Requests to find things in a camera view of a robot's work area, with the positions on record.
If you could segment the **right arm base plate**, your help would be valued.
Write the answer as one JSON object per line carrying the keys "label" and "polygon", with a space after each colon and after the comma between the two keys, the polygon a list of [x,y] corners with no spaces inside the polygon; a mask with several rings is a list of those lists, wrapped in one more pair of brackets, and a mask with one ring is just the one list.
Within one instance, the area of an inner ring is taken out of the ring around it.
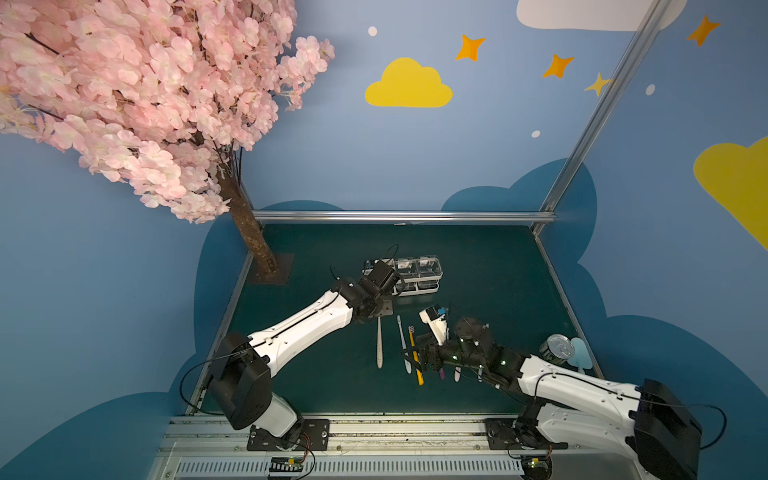
{"label": "right arm base plate", "polygon": [[486,438],[491,450],[566,450],[567,442],[548,440],[538,429],[538,421],[527,418],[487,418]]}

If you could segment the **grey white toothbrush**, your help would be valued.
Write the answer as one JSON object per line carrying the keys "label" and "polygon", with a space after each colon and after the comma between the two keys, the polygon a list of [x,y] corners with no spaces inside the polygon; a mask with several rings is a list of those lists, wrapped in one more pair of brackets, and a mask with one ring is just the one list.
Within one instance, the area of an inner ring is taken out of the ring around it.
{"label": "grey white toothbrush", "polygon": [[377,317],[377,332],[376,332],[376,365],[378,369],[383,368],[384,363],[384,351],[383,351],[383,328],[382,318]]}

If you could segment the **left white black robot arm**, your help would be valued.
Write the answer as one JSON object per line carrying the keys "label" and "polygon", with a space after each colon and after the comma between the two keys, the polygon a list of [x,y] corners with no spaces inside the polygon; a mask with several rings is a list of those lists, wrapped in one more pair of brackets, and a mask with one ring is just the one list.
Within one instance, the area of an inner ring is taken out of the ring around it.
{"label": "left white black robot arm", "polygon": [[207,390],[230,426],[255,426],[273,437],[288,437],[300,416],[273,393],[272,379],[326,335],[354,320],[379,316],[384,298],[400,280],[392,260],[378,260],[359,280],[337,278],[314,303],[271,327],[227,334],[211,359]]}

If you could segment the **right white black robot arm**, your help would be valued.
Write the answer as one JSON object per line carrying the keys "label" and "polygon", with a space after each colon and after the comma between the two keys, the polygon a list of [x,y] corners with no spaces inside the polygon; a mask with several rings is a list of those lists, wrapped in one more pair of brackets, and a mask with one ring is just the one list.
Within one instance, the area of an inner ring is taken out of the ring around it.
{"label": "right white black robot arm", "polygon": [[428,325],[429,333],[410,338],[403,350],[417,372],[455,367],[523,402],[515,418],[486,421],[490,448],[550,454],[584,447],[629,459],[643,479],[697,478],[702,427],[665,384],[571,371],[497,343],[473,318],[454,329],[443,320]]}

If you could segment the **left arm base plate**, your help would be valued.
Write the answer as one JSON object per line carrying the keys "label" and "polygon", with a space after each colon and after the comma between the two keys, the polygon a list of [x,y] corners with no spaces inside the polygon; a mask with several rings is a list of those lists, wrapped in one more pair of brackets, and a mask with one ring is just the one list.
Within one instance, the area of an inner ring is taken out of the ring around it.
{"label": "left arm base plate", "polygon": [[246,449],[248,451],[292,451],[309,448],[311,451],[326,451],[329,440],[328,419],[300,418],[282,436],[276,437],[268,430],[253,425],[250,429]]}

